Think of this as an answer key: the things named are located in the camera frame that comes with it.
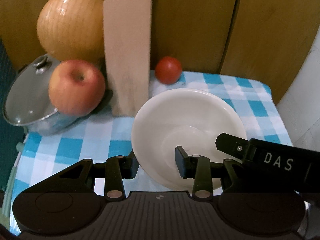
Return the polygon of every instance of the pot handle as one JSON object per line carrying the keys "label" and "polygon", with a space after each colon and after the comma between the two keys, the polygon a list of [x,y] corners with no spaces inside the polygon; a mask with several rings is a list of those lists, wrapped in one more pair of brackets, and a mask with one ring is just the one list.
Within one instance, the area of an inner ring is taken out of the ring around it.
{"label": "pot handle", "polygon": [[93,109],[91,111],[91,114],[97,114],[103,108],[105,108],[105,106],[107,106],[107,104],[109,104],[112,96],[113,96],[113,91],[111,89],[106,89],[100,103],[97,105],[97,107],[95,109]]}

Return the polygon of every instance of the screw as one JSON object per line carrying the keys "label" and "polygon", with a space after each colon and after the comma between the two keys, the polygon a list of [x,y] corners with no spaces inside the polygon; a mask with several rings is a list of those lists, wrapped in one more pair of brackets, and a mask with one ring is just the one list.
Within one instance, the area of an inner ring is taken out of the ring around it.
{"label": "screw", "polygon": [[120,198],[122,196],[122,192],[120,190],[110,190],[107,193],[109,198]]}
{"label": "screw", "polygon": [[207,190],[198,190],[198,191],[196,191],[195,195],[198,198],[208,198],[211,196],[211,193]]}

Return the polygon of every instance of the wooden cabinet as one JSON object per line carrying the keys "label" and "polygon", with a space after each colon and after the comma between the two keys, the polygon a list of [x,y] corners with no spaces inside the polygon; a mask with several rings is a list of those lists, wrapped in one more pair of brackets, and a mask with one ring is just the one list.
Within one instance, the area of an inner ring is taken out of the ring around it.
{"label": "wooden cabinet", "polygon": [[154,0],[151,66],[164,56],[184,70],[216,73],[235,0]]}
{"label": "wooden cabinet", "polygon": [[[36,35],[48,0],[0,0],[0,35],[19,69],[44,53]],[[277,103],[320,23],[320,0],[153,0],[151,68],[166,55],[184,70],[264,82]]]}
{"label": "wooden cabinet", "polygon": [[36,23],[48,0],[0,0],[0,36],[16,70],[45,53]]}
{"label": "wooden cabinet", "polygon": [[259,80],[277,104],[320,23],[320,0],[238,0],[221,74]]}

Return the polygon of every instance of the metal rivet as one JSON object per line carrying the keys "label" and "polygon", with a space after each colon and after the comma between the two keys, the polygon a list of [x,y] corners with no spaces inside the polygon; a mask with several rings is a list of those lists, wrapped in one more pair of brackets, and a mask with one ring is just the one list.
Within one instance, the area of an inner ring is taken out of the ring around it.
{"label": "metal rivet", "polygon": [[34,61],[33,61],[33,66],[35,68],[41,68],[42,66],[45,65],[45,63],[47,62],[48,56],[47,55],[42,55],[40,57],[37,57]]}
{"label": "metal rivet", "polygon": [[109,198],[119,198],[122,196],[122,192],[120,190],[110,190],[107,193]]}
{"label": "metal rivet", "polygon": [[198,190],[198,191],[196,191],[195,195],[198,198],[208,198],[211,196],[211,193],[207,190]]}

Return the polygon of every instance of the pot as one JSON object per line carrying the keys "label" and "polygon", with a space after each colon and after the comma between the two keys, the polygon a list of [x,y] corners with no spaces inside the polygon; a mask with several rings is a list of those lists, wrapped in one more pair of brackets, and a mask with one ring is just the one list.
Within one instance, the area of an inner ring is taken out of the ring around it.
{"label": "pot", "polygon": [[[25,126],[29,132],[51,135],[78,119],[76,116],[60,113],[50,102],[49,80],[59,63],[59,60],[45,54],[23,68],[3,104],[3,116],[8,123]],[[104,108],[112,95],[112,91],[106,89],[100,104],[92,113]]]}

